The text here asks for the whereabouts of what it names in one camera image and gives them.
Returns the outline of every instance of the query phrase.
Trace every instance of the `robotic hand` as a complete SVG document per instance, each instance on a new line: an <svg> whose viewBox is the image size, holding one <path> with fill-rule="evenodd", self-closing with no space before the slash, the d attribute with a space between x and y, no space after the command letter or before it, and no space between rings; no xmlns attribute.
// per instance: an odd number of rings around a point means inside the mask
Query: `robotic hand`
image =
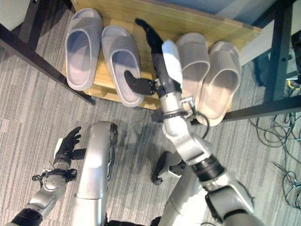
<svg viewBox="0 0 301 226"><path fill-rule="evenodd" d="M53 162L54 169L43 170L42 175L33 176L39 181L41 189L29 203L6 226L38 226L54 208L56 201L65 193L66 184L76 180L76 169L69 169L71 159L82 159L85 149L73 150L79 143L81 127L72 130L63 140Z"/></svg>
<svg viewBox="0 0 301 226"><path fill-rule="evenodd" d="M211 143L193 133L190 122L185 119L187 113L183 102L189 102L196 114L194 104L192 99L181 100L181 85L168 74L166 68L170 65L164 61L162 39L145 21L136 19L136 23L146 32L157 79L136 79L126 71L124 75L129 87L144 95L158 93L162 110L157 111L153 119L163 121L165 136L172 141L180 157L207 191L206 202L212 216L225 226L262 226L262 222L253 215L253 200L246 188L218 162L212 154Z"/></svg>

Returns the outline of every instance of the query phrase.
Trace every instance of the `table leg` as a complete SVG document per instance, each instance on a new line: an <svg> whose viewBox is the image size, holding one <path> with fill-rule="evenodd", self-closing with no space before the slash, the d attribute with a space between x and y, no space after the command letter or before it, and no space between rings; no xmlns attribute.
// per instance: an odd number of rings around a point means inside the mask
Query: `table leg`
<svg viewBox="0 0 301 226"><path fill-rule="evenodd" d="M40 72L56 81L70 92L84 99L91 105L95 104L95 100L92 99L91 96L85 94L83 91L76 91L71 89L67 83L65 76L63 76L51 64L49 64L39 54L32 50L27 44L22 42L16 35L6 29L2 24L0 24L0 45L13 52L19 58L35 67Z"/></svg>

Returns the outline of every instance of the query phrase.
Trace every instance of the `gray slipper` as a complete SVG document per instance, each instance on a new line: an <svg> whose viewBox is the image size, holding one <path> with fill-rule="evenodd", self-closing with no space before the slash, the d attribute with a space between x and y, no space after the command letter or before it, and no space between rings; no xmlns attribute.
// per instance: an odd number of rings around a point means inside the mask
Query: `gray slipper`
<svg viewBox="0 0 301 226"><path fill-rule="evenodd" d="M94 82L100 49L102 19L92 8L84 8L72 17L65 40L66 77L75 90L86 90Z"/></svg>
<svg viewBox="0 0 301 226"><path fill-rule="evenodd" d="M141 78L138 50L134 38L124 28L107 26L102 33L103 55L123 105L135 107L143 96L128 86L124 71L129 70L135 78Z"/></svg>

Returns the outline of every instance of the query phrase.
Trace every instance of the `black metal frame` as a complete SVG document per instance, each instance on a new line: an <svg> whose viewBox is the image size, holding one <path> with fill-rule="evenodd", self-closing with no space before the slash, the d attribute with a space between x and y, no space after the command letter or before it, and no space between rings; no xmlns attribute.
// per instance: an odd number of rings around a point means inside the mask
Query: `black metal frame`
<svg viewBox="0 0 301 226"><path fill-rule="evenodd" d="M82 98L89 104L94 105L95 100L90 95L87 95L83 91L76 91L70 88L66 77L35 52L44 21L45 10L47 9L48 4L49 1L47 0L33 0L30 2L19 37L0 24L0 45L16 54L19 58L35 67L73 94Z"/></svg>
<svg viewBox="0 0 301 226"><path fill-rule="evenodd" d="M295 0L277 0L253 23L254 26L263 28L272 20L275 20L272 48L270 50L269 73L263 104L228 112L223 121L235 121L301 111L301 96L284 97L294 2ZM191 124L198 125L199 122L194 119Z"/></svg>

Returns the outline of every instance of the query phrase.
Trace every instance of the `white slipper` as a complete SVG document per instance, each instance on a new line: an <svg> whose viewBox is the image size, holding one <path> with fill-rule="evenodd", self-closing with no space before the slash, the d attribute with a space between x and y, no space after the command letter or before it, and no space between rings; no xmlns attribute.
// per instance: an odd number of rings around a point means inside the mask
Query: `white slipper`
<svg viewBox="0 0 301 226"><path fill-rule="evenodd" d="M211 68L203 81L197 109L207 116L210 126L215 126L224 118L240 85L241 66L238 49L228 42L214 44L209 56ZM197 120L206 125L201 116Z"/></svg>
<svg viewBox="0 0 301 226"><path fill-rule="evenodd" d="M86 90L94 82L103 28L99 13L84 8L72 17L65 40L66 75L68 85Z"/></svg>
<svg viewBox="0 0 301 226"><path fill-rule="evenodd" d="M205 38L199 33L187 33L176 43L183 74L182 97L193 96L198 105L202 82L210 68L208 48Z"/></svg>
<svg viewBox="0 0 301 226"><path fill-rule="evenodd" d="M138 50L134 38L124 28L110 25L102 33L103 55L116 86L118 97L127 107L138 106L143 96L128 86L124 71L129 70L135 78L141 78Z"/></svg>

